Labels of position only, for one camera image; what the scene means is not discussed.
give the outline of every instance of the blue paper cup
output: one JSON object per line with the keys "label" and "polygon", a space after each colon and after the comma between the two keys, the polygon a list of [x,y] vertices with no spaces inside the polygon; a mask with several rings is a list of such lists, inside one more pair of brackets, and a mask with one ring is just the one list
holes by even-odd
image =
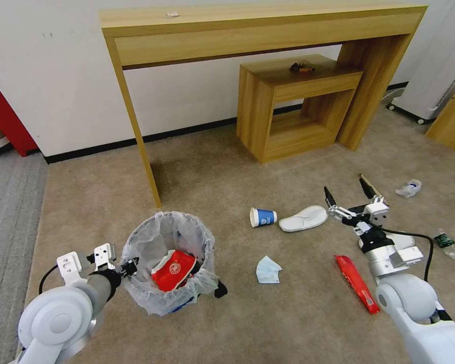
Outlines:
{"label": "blue paper cup", "polygon": [[271,225],[272,223],[277,222],[278,217],[276,211],[261,210],[251,207],[251,210],[249,211],[249,220],[251,221],[251,226],[256,228],[257,226]]}

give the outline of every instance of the logo on red bag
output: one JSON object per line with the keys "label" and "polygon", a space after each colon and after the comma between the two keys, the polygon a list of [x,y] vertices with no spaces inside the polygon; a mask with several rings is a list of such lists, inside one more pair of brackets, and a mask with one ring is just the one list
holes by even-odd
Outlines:
{"label": "logo on red bag", "polygon": [[177,274],[180,272],[180,264],[177,263],[177,262],[174,262],[170,265],[170,267],[168,268],[168,271],[170,272],[170,274]]}

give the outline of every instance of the face mask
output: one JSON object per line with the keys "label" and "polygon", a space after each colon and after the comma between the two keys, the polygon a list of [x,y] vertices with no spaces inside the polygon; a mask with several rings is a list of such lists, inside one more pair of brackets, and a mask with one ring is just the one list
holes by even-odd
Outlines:
{"label": "face mask", "polygon": [[256,267],[256,276],[258,277],[258,282],[260,283],[280,283],[278,279],[278,271],[282,268],[268,258],[267,255],[264,256],[258,263]]}

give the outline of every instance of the white wall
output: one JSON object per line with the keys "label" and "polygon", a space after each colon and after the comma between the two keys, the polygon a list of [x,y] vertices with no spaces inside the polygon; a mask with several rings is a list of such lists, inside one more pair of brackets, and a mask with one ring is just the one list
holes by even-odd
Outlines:
{"label": "white wall", "polygon": [[[452,0],[431,0],[431,16],[427,14],[393,83],[410,78],[448,1]],[[175,0],[0,0],[0,90],[44,155],[133,137],[98,9],[159,5],[174,9],[182,4]],[[129,70],[126,79],[143,135],[149,135],[234,117],[240,62],[307,53],[335,59],[339,48]]]}

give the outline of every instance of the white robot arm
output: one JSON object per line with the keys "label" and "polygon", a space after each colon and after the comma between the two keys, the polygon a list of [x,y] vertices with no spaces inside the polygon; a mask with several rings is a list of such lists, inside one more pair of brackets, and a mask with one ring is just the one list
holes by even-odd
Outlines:
{"label": "white robot arm", "polygon": [[361,250],[369,260],[369,269],[378,285],[377,302],[403,335],[411,361],[414,364],[455,364],[455,322],[426,282],[429,264],[425,280],[404,273],[411,264],[421,261],[423,255],[416,246],[396,249],[384,232],[388,230],[381,227],[389,207],[363,179],[359,181],[371,203],[350,209],[338,207],[329,190],[324,188],[329,215],[353,227],[361,239]]}
{"label": "white robot arm", "polygon": [[[122,277],[137,272],[138,259],[129,260],[119,269],[113,265],[114,260],[112,244],[95,248],[88,257],[71,252],[57,258],[65,286],[42,293],[41,282],[39,296],[20,317],[18,334],[25,349],[12,363],[57,364],[86,346],[101,324],[103,307],[115,294]],[[86,275],[84,268],[90,263],[96,268]]]}

